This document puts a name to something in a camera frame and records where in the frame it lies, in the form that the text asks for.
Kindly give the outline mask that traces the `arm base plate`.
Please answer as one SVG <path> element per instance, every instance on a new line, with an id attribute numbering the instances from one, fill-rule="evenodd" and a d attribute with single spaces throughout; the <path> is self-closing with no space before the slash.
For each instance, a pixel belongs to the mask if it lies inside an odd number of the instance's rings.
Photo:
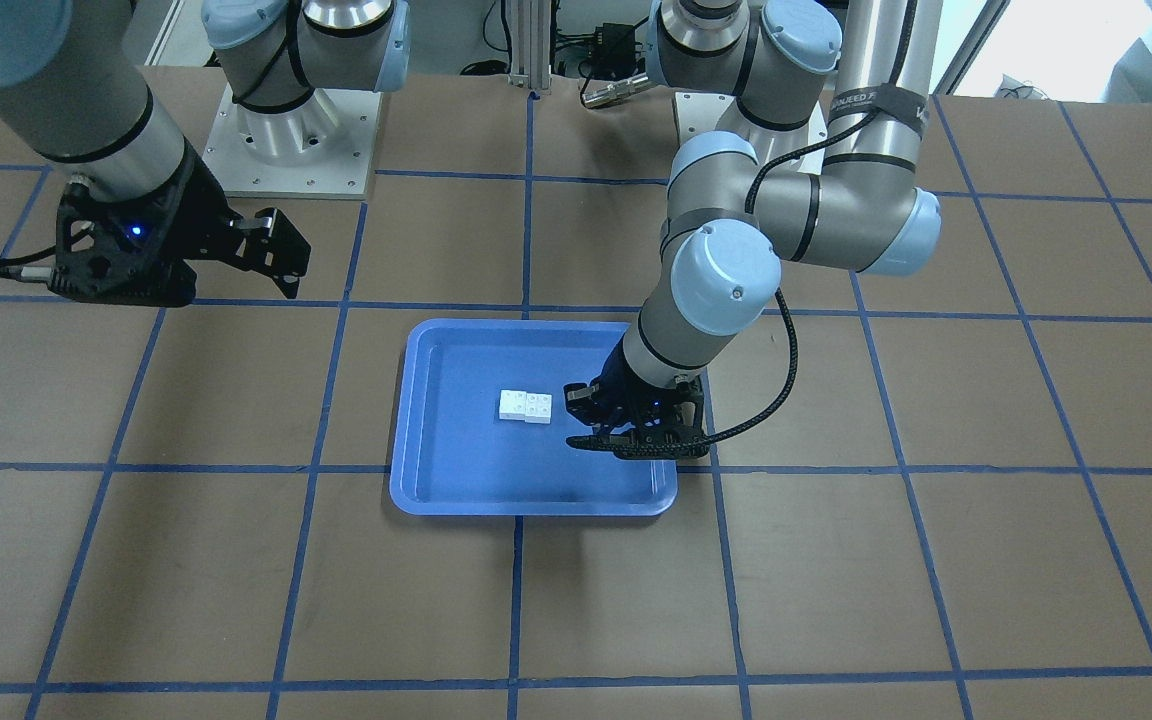
<path id="1" fill-rule="evenodd" d="M 722 129 L 736 132 L 755 147 L 760 162 L 770 161 L 780 156 L 799 150 L 813 143 L 826 141 L 827 124 L 823 106 L 813 106 L 805 126 L 791 131 L 772 131 L 772 129 L 755 126 L 735 106 L 735 99 L 728 94 L 700 94 L 695 91 L 681 91 L 673 94 L 675 124 L 679 146 L 703 132 Z"/>
<path id="2" fill-rule="evenodd" d="M 262 114 L 223 92 L 198 154 L 236 199 L 365 200 L 385 100 L 317 88 L 300 108 Z"/>

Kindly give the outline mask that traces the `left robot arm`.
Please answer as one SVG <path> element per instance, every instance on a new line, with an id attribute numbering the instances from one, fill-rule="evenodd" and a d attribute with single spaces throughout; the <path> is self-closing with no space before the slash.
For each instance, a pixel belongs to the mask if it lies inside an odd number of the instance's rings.
<path id="1" fill-rule="evenodd" d="M 726 94 L 721 123 L 682 142 L 660 228 L 660 274 L 593 381 L 564 387 L 590 429 L 577 450 L 626 460 L 707 455 L 780 409 L 799 346 L 787 263 L 910 275 L 933 253 L 940 200 L 916 185 L 942 5 L 655 1 L 646 74 Z M 702 373 L 776 302 L 783 386 L 755 418 L 704 429 Z"/>

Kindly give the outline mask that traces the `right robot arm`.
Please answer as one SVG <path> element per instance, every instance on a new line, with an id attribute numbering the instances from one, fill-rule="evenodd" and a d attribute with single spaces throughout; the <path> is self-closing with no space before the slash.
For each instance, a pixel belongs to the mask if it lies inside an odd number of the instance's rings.
<path id="1" fill-rule="evenodd" d="M 50 249 L 0 276 L 84 304 L 185 306 L 192 262 L 270 278 L 294 300 L 311 247 L 282 211 L 230 209 L 122 50 L 132 1 L 0 1 L 0 120 L 69 179 Z M 344 146 L 329 91 L 393 92 L 410 63 L 406 1 L 206 1 L 238 138 L 264 167 Z"/>

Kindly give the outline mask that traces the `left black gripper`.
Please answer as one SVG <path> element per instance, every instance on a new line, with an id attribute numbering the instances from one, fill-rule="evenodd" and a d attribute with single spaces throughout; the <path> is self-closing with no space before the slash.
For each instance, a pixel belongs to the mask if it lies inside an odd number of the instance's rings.
<path id="1" fill-rule="evenodd" d="M 623 460 L 676 461 L 708 455 L 712 442 L 704 441 L 700 378 L 667 388 L 653 386 L 635 373 L 626 348 L 617 344 L 588 389 L 586 424 L 596 433 L 567 437 L 567 446 L 612 450 Z M 626 425 L 630 429 L 612 433 Z"/>

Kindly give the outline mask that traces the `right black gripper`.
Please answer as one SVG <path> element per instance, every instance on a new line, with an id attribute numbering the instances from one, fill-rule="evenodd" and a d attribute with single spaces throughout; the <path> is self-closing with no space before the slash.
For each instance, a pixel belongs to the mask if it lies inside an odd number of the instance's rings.
<path id="1" fill-rule="evenodd" d="M 160 242 L 157 258 L 214 260 L 270 278 L 285 300 L 298 300 L 311 245 L 279 209 L 244 218 L 195 150 L 154 191 L 120 200 L 116 217 L 137 245 Z"/>

